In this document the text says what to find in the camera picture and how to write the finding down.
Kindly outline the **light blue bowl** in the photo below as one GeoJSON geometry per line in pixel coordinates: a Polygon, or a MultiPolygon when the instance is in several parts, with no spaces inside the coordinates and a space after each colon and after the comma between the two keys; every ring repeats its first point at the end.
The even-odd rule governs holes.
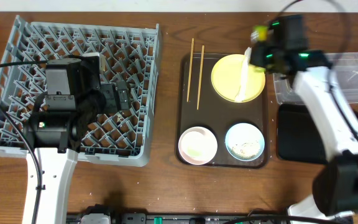
{"type": "Polygon", "coordinates": [[[224,140],[228,153],[244,162],[256,160],[265,148],[265,139],[261,130],[250,123],[237,123],[231,126],[224,140]]]}

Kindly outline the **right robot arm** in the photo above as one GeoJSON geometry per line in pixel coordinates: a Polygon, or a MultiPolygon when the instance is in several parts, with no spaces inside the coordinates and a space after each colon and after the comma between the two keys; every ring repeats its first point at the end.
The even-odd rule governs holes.
{"type": "Polygon", "coordinates": [[[287,208],[287,223],[335,223],[358,212],[358,119],[334,71],[340,54],[327,59],[311,50],[301,15],[277,16],[254,27],[250,64],[269,73],[293,76],[293,89],[306,105],[321,136],[327,164],[312,193],[287,208]]]}

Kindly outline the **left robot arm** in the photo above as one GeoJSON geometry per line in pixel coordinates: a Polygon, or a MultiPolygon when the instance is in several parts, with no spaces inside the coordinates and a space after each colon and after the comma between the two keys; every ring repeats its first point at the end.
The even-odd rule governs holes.
{"type": "Polygon", "coordinates": [[[46,92],[40,94],[24,136],[27,193],[23,223],[65,223],[71,179],[81,141],[99,114],[129,110],[130,87],[124,81],[102,84],[106,58],[100,53],[69,55],[46,64],[46,92]]]}

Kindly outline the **green snack wrapper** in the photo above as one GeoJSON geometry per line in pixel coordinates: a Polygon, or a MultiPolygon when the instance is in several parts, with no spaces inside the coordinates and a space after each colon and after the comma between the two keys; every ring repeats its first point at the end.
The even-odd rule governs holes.
{"type": "Polygon", "coordinates": [[[252,43],[263,42],[267,40],[269,28],[267,26],[254,26],[250,36],[252,43]]]}

